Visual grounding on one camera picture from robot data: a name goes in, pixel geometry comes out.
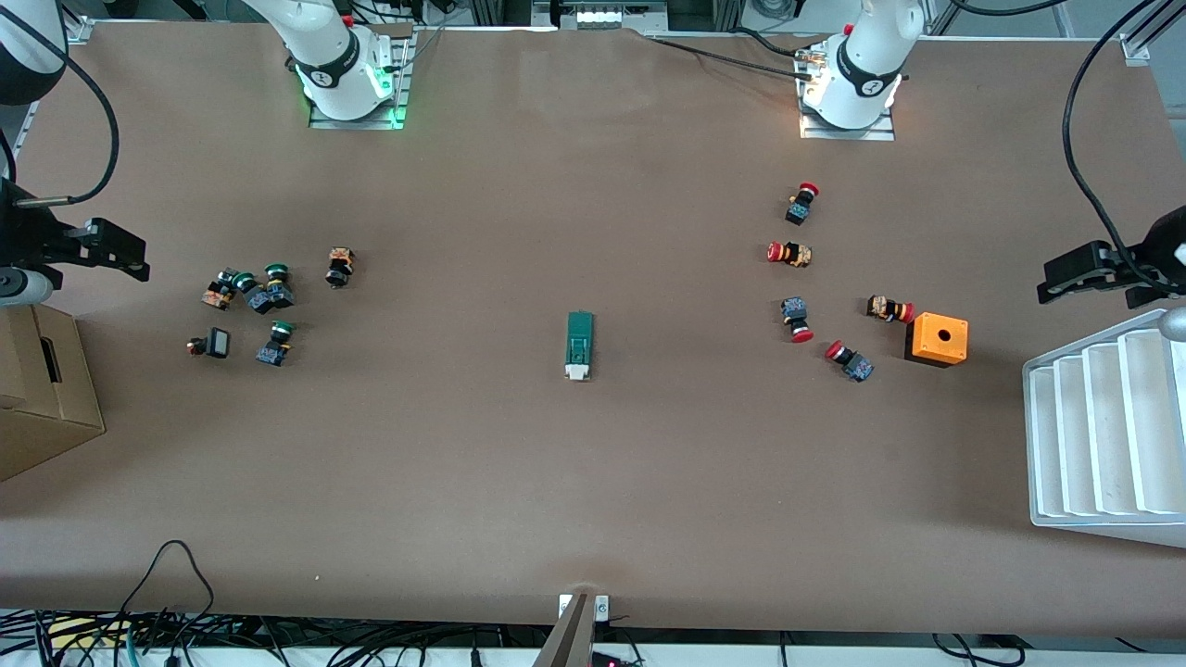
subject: orange box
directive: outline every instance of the orange box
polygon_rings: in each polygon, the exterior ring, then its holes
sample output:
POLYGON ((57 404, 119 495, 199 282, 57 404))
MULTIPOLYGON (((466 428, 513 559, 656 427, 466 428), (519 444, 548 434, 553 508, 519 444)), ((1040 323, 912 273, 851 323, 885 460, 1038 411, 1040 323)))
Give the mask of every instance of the orange box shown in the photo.
POLYGON ((907 361, 946 368, 968 358, 968 322, 924 312, 906 326, 907 361))

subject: cardboard box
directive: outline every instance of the cardboard box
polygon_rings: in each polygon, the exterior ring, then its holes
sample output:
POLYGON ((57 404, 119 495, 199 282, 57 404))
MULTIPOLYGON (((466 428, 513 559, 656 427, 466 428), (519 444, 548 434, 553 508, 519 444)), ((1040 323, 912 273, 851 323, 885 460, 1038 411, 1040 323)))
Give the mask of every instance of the cardboard box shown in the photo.
POLYGON ((74 318, 0 309, 0 479, 104 431, 74 318))

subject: black cable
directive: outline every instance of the black cable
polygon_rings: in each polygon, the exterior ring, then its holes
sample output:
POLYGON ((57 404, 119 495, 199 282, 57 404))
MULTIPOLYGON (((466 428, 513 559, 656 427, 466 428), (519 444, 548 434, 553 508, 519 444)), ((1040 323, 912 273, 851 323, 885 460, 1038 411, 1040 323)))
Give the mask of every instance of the black cable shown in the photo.
POLYGON ((18 650, 25 650, 26 648, 32 648, 37 642, 34 640, 28 640, 27 642, 14 643, 9 647, 0 649, 0 658, 8 655, 9 653, 17 653, 18 650))
POLYGON ((97 631, 91 636, 90 646, 87 647, 87 650, 82 652, 82 658, 78 659, 78 665, 76 667, 82 667, 88 660, 90 660, 90 667, 97 667, 95 659, 90 655, 90 652, 95 650, 95 647, 100 644, 98 640, 101 636, 101 631, 97 631))
POLYGON ((152 650, 153 644, 157 642, 157 627, 160 625, 160 620, 165 617, 165 612, 167 610, 167 606, 162 608, 157 617, 153 618, 152 627, 148 628, 148 643, 145 646, 145 649, 140 653, 140 655, 148 655, 148 652, 152 650))
POLYGON ((288 663, 288 658, 285 656, 283 649, 280 648, 280 642, 276 641, 276 635, 272 631, 268 620, 260 616, 260 622, 263 623, 263 631, 268 633, 268 636, 272 637, 272 646, 276 647, 276 655, 280 658, 280 661, 285 663, 285 667, 293 667, 288 663))
MULTIPOLYGON (((208 596, 206 605, 202 609, 202 611, 199 611, 197 616, 191 616, 186 618, 186 621, 181 623, 180 629, 177 630, 177 634, 173 635, 173 643, 170 646, 170 658, 172 658, 173 654, 177 652, 177 644, 181 640, 181 636, 185 634, 185 630, 189 629, 195 621, 209 614, 210 608, 215 605, 215 590, 210 585, 210 582, 206 580, 205 574, 202 573, 202 570, 198 568, 198 563, 197 560, 193 559, 193 552, 190 551, 190 545, 185 544, 181 540, 168 540, 165 544, 160 545, 160 548, 157 550, 157 555, 153 557, 152 563, 148 565, 148 570, 145 571, 145 576, 140 578, 140 582, 136 584, 136 587, 132 589, 132 592, 128 593, 128 597, 123 599, 123 604, 120 605, 120 611, 117 614, 116 620, 119 620, 119 616, 127 615, 128 604, 132 602, 132 598, 134 598, 136 593, 140 592, 140 589, 145 585, 145 582, 148 580, 148 577, 152 574, 153 570, 157 568, 157 563, 160 560, 161 554, 165 553, 165 550, 168 548, 170 545, 177 545, 185 551, 185 557, 190 560, 190 568, 193 570, 193 574, 197 576, 198 580, 202 582, 202 585, 206 589, 206 596, 208 596)), ((116 642, 115 656, 117 660, 119 642, 116 642)))
POLYGON ((181 644, 181 655, 185 656, 186 667, 193 667, 193 659, 190 658, 190 644, 187 643, 181 644))
MULTIPOLYGON (((342 655, 343 652, 345 652, 349 648, 356 648, 357 644, 358 644, 358 642, 361 642, 362 640, 364 640, 366 637, 372 637, 375 635, 381 635, 383 633, 389 633, 390 630, 391 630, 390 628, 380 628, 377 630, 371 630, 369 633, 363 633, 362 635, 355 637, 352 640, 355 642, 355 646, 351 646, 350 643, 343 644, 342 648, 339 648, 338 650, 333 652, 333 655, 330 656, 330 661, 326 662, 326 667, 342 667, 342 666, 338 665, 338 656, 342 655)), ((361 650, 356 652, 356 654, 359 654, 359 655, 362 653, 363 652, 361 652, 361 650)), ((344 661, 350 660, 350 656, 346 656, 343 660, 344 661)))
POLYGON ((51 648, 51 642, 49 633, 45 631, 45 625, 42 623, 42 612, 33 612, 33 621, 37 623, 37 629, 34 630, 33 639, 37 640, 37 658, 42 661, 42 667, 51 667, 53 665, 53 649, 51 648))
POLYGON ((630 642, 630 648, 633 649, 635 652, 635 667, 643 667, 643 662, 645 661, 643 660, 643 654, 638 653, 638 644, 635 643, 635 637, 631 637, 630 633, 625 628, 618 628, 618 629, 621 630, 621 634, 626 637, 626 641, 630 642))
POLYGON ((8 180, 17 183, 17 155, 12 152, 8 138, 4 135, 4 128, 0 128, 0 148, 4 150, 4 161, 8 165, 8 180))
POLYGON ((991 660, 989 658, 984 658, 982 655, 976 655, 975 653, 973 653, 971 647, 968 646, 968 642, 963 639, 963 635, 951 633, 951 636, 955 637, 956 642, 959 643, 959 648, 963 649, 963 653, 959 653, 958 650, 951 650, 950 648, 943 646, 943 642, 939 641, 938 634, 932 634, 931 641, 935 642, 936 648, 938 648, 943 653, 950 655, 951 658, 967 660, 971 667, 977 667, 981 663, 991 665, 993 667, 1021 667, 1022 665, 1026 663, 1026 649, 1022 647, 1018 647, 1019 655, 1016 660, 1014 660, 1013 662, 1003 662, 1000 660, 991 660))
POLYGON ((8 624, 12 624, 12 623, 24 623, 25 621, 30 620, 31 617, 32 617, 32 615, 30 612, 27 612, 27 611, 25 611, 23 609, 18 609, 17 611, 12 611, 9 614, 5 614, 4 616, 0 616, 0 625, 8 625, 8 624))
POLYGON ((1101 37, 1099 40, 1096 42, 1095 46, 1091 47, 1091 51, 1088 52, 1088 57, 1084 58, 1083 64, 1079 65, 1079 71, 1075 74, 1075 78, 1071 81, 1071 90, 1066 95, 1066 108, 1063 110, 1063 155, 1066 158, 1066 167, 1071 171, 1071 177, 1075 178, 1075 184, 1079 186, 1083 196, 1091 203, 1091 208, 1095 209, 1096 215, 1099 217, 1099 222, 1102 222, 1104 229, 1108 230, 1108 236, 1111 239, 1112 244, 1116 246, 1116 254, 1118 254, 1120 259, 1126 266, 1128 266, 1128 269, 1131 271, 1133 274, 1136 275, 1136 278, 1139 278, 1142 282, 1162 294, 1186 294, 1186 287, 1165 285, 1161 281, 1153 279, 1136 265, 1133 253, 1128 249, 1128 246, 1124 244, 1124 240, 1120 236, 1120 230, 1116 229, 1116 225, 1112 223, 1108 211, 1104 210, 1103 202, 1099 201, 1099 197, 1097 197, 1091 190, 1091 186, 1088 185, 1086 179, 1083 178, 1083 173, 1079 171, 1079 165, 1075 161, 1075 151, 1071 146, 1071 114, 1075 110, 1075 99, 1079 94, 1079 85, 1083 83, 1083 77, 1088 72, 1088 68, 1091 66, 1091 63, 1096 59, 1096 56, 1099 55, 1099 51, 1103 50, 1104 45, 1108 44, 1109 39, 1120 32, 1120 30, 1124 27, 1128 21, 1133 20, 1136 14, 1155 1, 1156 0, 1141 0, 1137 2, 1135 7, 1129 9, 1123 17, 1120 18, 1120 20, 1112 24, 1107 32, 1104 32, 1103 37, 1101 37))
POLYGON ((206 14, 206 11, 203 9, 193 0, 173 0, 173 4, 177 5, 183 12, 185 12, 186 14, 189 14, 190 18, 193 19, 193 20, 196 20, 196 21, 208 21, 208 20, 210 20, 210 17, 206 14))
POLYGON ((70 58, 70 56, 66 55, 65 51, 58 49, 57 44, 50 42, 49 38, 46 38, 44 34, 34 30, 33 26, 25 23, 25 19, 18 17, 15 13, 13 13, 12 9, 9 9, 4 5, 0 5, 0 15, 12 21, 20 30, 25 31, 30 37, 37 40, 38 44, 44 46, 51 53, 62 58, 62 61, 66 64, 66 66, 70 68, 76 75, 78 75, 78 78, 81 78, 82 82, 87 84, 87 88, 90 88, 90 91, 95 94, 95 97, 98 100, 98 103, 102 104, 103 107, 103 113, 107 115, 107 126, 111 132, 111 150, 108 153, 107 169, 103 170, 103 177, 100 178, 98 183, 87 192, 83 192, 82 195, 77 196, 74 195, 68 196, 65 197, 65 201, 60 203, 77 204, 81 202, 85 202, 87 199, 90 199, 95 197, 95 195, 102 192, 103 188, 107 188, 108 182, 111 180, 111 174, 115 173, 115 161, 120 157, 120 126, 115 122, 115 109, 111 108, 111 102, 107 99, 107 95, 103 94, 103 90, 98 87, 98 84, 95 83, 95 80, 91 78, 90 75, 87 74, 87 71, 78 65, 78 63, 74 62, 70 58))
POLYGON ((765 49, 769 49, 770 51, 773 51, 773 52, 778 53, 779 56, 786 56, 788 58, 793 58, 795 57, 795 51, 788 51, 786 49, 783 49, 782 46, 776 46, 769 39, 766 39, 765 37, 763 37, 761 33, 758 32, 757 30, 750 30, 750 28, 747 28, 745 26, 740 26, 739 25, 739 26, 734 27, 733 30, 731 30, 729 32, 735 32, 735 33, 740 33, 740 34, 748 34, 750 37, 757 39, 758 44, 761 44, 765 49))
POLYGON ((1066 0, 1042 0, 1041 2, 1034 2, 1033 5, 1026 5, 1025 7, 1009 7, 1008 9, 987 9, 984 7, 976 7, 964 2, 964 0, 951 0, 951 4, 959 7, 969 14, 980 14, 982 17, 1019 17, 1021 14, 1028 14, 1029 12, 1040 12, 1042 9, 1048 9, 1056 5, 1061 5, 1066 0))
POLYGON ((470 649, 470 667, 483 667, 482 654, 478 653, 478 627, 473 627, 473 648, 470 649))
POLYGON ((1118 641, 1120 643, 1127 646, 1128 648, 1137 652, 1137 653, 1149 653, 1147 649, 1143 649, 1143 648, 1136 646, 1135 643, 1126 640, 1124 637, 1112 637, 1112 639, 1116 640, 1116 641, 1118 641))
POLYGON ((737 58, 729 58, 728 56, 721 56, 720 53, 712 53, 712 52, 708 52, 708 51, 702 51, 700 49, 696 49, 695 46, 686 46, 683 44, 676 44, 675 42, 668 42, 667 39, 658 39, 658 38, 652 37, 651 42, 653 42, 656 44, 662 44, 664 46, 670 46, 672 49, 678 49, 681 51, 687 51, 689 53, 695 53, 697 56, 704 56, 706 58, 713 58, 715 61, 721 61, 722 63, 729 63, 729 64, 742 66, 742 68, 750 68, 750 69, 754 69, 754 70, 759 70, 759 71, 766 71, 766 72, 777 74, 777 75, 782 75, 782 76, 789 76, 791 78, 797 78, 797 80, 801 80, 801 81, 811 81, 811 75, 805 74, 805 72, 796 72, 796 71, 789 71, 789 70, 780 70, 778 68, 770 68, 770 66, 766 66, 766 65, 759 65, 757 63, 747 63, 745 61, 739 61, 737 58))

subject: electrical component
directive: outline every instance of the electrical component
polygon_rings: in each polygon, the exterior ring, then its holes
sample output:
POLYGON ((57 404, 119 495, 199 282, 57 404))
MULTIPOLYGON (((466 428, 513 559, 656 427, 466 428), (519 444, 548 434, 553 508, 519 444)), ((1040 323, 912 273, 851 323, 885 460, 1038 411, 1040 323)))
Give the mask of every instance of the electrical component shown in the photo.
POLYGON ((185 347, 191 356, 206 355, 215 358, 227 358, 230 350, 230 333, 215 326, 210 329, 210 333, 205 338, 190 338, 185 347))
POLYGON ((568 313, 568 352, 565 357, 565 377, 584 382, 589 376, 593 358, 593 313, 568 313))
POLYGON ((791 328, 792 343, 806 343, 815 338, 808 328, 808 304, 801 297, 783 299, 783 324, 791 328))
POLYGON ((642 667, 642 662, 631 662, 604 653, 593 652, 589 656, 589 667, 642 667))
POLYGON ((865 382, 869 379, 869 375, 873 375, 873 364, 869 363, 869 360, 859 355, 855 350, 846 348, 840 341, 833 343, 823 356, 839 363, 844 375, 848 375, 848 379, 854 382, 865 382))
POLYGON ((267 315, 275 305, 272 303, 272 294, 249 272, 244 271, 235 277, 235 287, 243 293, 248 307, 260 315, 267 315))
POLYGON ((293 292, 288 288, 288 266, 282 263, 269 263, 263 268, 268 274, 268 299, 278 309, 286 309, 293 305, 293 292))
POLYGON ((811 263, 811 247, 799 243, 779 243, 773 241, 766 248, 766 261, 783 262, 796 267, 804 267, 811 263))
POLYGON ((272 339, 260 348, 260 351, 255 354, 255 360, 269 366, 282 366, 285 357, 288 356, 288 350, 292 349, 292 345, 288 344, 292 335, 292 324, 281 319, 274 320, 272 323, 272 339))
POLYGON ((350 284, 350 277, 355 274, 355 252, 345 246, 330 248, 330 271, 325 274, 325 281, 330 287, 338 290, 350 284))
POLYGON ((218 310, 230 307, 230 303, 235 300, 236 275, 238 275, 238 272, 230 267, 218 272, 218 275, 206 287, 206 292, 202 294, 202 303, 218 310))
POLYGON ((968 358, 968 323, 924 312, 906 325, 907 361, 946 368, 968 358))
POLYGON ((803 224, 811 212, 811 202, 820 196, 820 189, 814 183, 801 183, 799 191, 791 197, 791 205, 786 209, 786 222, 803 224))
POLYGON ((908 301, 899 304, 898 301, 874 294, 869 297, 869 304, 865 315, 884 322, 900 320, 910 324, 914 319, 914 304, 908 301))

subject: green rectangular component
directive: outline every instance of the green rectangular component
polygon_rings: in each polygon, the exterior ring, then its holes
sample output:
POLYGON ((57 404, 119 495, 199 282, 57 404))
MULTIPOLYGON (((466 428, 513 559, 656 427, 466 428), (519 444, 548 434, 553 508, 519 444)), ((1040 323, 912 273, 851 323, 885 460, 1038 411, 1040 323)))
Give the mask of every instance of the green rectangular component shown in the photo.
POLYGON ((574 311, 568 313, 568 354, 565 358, 565 377, 588 380, 589 360, 593 356, 593 313, 574 311))

